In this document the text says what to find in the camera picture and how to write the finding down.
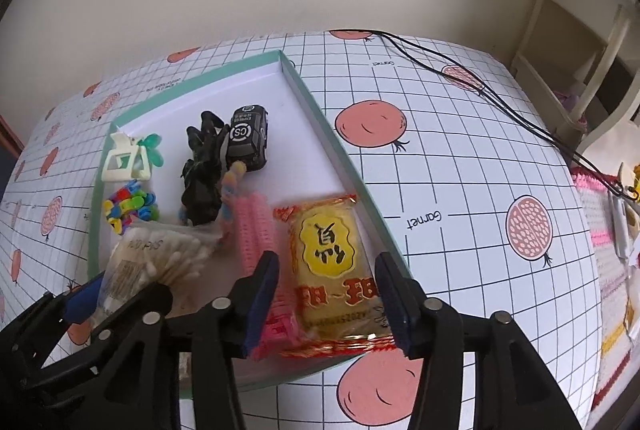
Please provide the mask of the bag of cotton swabs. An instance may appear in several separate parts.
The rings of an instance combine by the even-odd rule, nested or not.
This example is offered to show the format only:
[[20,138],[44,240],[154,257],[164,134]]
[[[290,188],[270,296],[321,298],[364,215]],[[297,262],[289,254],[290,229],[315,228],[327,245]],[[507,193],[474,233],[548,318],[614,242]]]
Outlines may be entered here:
[[107,317],[151,284],[165,285],[179,296],[198,279],[224,242],[216,223],[199,227],[136,221],[114,247],[104,271],[92,324]]

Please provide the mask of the yellow snack packet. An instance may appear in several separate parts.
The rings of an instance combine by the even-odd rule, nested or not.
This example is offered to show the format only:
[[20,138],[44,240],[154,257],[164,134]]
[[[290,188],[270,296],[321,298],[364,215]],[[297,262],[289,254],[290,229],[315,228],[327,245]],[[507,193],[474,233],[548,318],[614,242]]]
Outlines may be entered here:
[[296,341],[287,358],[392,350],[394,338],[358,227],[355,194],[273,208],[286,225]]

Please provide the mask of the black robot toy figure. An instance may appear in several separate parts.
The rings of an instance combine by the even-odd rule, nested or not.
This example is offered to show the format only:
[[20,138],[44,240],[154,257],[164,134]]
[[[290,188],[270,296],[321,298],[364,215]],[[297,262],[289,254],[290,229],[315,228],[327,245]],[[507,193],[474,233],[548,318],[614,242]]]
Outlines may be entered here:
[[222,146],[230,126],[210,111],[201,112],[201,127],[186,128],[192,157],[183,165],[181,204],[193,225],[214,222],[221,209]]

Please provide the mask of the colourful plastic block toy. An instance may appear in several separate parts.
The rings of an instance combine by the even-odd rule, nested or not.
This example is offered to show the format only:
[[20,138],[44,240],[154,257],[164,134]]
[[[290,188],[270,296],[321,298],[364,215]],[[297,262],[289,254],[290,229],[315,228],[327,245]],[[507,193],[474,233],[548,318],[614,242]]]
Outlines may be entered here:
[[157,221],[160,209],[156,195],[142,187],[138,180],[131,180],[103,202],[103,213],[107,223],[117,235],[123,235],[132,221]]

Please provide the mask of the cream hair claw clip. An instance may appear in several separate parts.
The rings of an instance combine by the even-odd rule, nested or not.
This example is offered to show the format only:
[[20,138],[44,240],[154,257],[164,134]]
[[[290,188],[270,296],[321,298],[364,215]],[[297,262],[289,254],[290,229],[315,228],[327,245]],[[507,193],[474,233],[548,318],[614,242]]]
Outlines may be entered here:
[[102,181],[149,181],[152,170],[146,147],[123,132],[111,133],[110,137],[112,147],[106,153],[101,172]]

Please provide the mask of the green plastic toy figure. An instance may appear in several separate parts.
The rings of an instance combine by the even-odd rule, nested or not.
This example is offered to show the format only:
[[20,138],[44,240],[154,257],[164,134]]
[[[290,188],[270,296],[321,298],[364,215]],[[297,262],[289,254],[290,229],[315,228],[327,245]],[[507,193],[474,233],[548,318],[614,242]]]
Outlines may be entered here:
[[157,133],[151,133],[151,135],[147,135],[138,142],[140,146],[145,148],[146,157],[148,157],[150,165],[157,168],[162,167],[164,164],[163,156],[158,150],[161,142],[162,137]]

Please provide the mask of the black toy car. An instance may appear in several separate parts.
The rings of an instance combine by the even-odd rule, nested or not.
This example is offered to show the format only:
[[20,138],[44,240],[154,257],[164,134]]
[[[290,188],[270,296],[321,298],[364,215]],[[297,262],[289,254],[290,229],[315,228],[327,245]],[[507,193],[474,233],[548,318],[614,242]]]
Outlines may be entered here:
[[230,168],[240,161],[247,171],[259,170],[267,163],[268,112],[258,104],[236,109],[231,117],[226,163]]

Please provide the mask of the pink knitted cloth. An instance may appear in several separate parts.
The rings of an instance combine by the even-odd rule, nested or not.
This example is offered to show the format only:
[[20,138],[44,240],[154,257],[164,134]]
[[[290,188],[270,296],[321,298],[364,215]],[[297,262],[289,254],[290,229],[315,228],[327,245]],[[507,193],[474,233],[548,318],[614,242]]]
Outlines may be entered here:
[[611,194],[604,184],[582,169],[575,167],[570,173],[587,219],[601,297],[600,368],[587,421],[587,427],[591,429],[638,372],[639,347],[627,332],[631,312],[626,286],[627,270],[616,253]]

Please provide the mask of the teal shallow cardboard box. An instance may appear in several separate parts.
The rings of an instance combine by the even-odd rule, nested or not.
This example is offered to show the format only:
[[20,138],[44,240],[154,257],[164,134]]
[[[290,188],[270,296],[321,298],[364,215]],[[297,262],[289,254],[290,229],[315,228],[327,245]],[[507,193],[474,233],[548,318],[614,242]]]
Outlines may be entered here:
[[[291,281],[286,225],[273,218],[273,208],[322,197],[355,194],[356,216],[374,277],[374,261],[395,244],[366,186],[349,156],[292,63],[280,51],[249,57],[207,72],[134,106],[117,117],[110,135],[123,132],[141,140],[151,133],[162,137],[158,147],[162,167],[151,166],[152,177],[140,181],[156,195],[162,224],[199,227],[186,220],[181,195],[183,165],[192,157],[186,128],[201,127],[201,112],[210,111],[230,126],[236,109],[262,105],[268,112],[267,163],[247,171],[237,161],[227,167],[229,134],[222,146],[222,205],[214,222],[224,231],[224,242],[205,265],[200,277],[174,296],[170,315],[192,314],[231,291],[236,280],[249,276],[262,254],[279,256],[278,286],[257,346],[245,360],[233,362],[236,385],[259,389],[303,378],[342,362],[349,363],[338,392],[356,398],[360,389],[381,377],[386,365],[398,358],[392,350],[370,351],[333,358],[287,358],[281,352],[299,336]],[[104,271],[122,235],[107,223],[103,202],[128,182],[103,182],[94,188],[96,219],[90,229],[90,267]]]

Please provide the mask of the pomegranate print grid tablecloth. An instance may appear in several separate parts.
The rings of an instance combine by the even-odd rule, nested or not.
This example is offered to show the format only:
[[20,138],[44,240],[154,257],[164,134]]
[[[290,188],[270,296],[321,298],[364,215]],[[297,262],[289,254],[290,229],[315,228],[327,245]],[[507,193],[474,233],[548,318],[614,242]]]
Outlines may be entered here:
[[427,294],[512,313],[580,421],[600,368],[596,262],[563,157],[481,96],[536,120],[506,68],[448,42],[368,32],[258,36],[167,54],[50,109],[1,200],[1,320],[87,276],[92,189],[111,122],[217,66],[280,50],[296,66]]

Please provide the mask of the white wooden shelf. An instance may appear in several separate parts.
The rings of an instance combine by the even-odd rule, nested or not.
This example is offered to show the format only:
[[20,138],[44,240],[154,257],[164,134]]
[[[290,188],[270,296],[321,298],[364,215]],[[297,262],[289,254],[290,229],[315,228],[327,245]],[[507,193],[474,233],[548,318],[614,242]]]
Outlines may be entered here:
[[639,125],[639,1],[535,0],[510,71],[542,121],[584,152]]

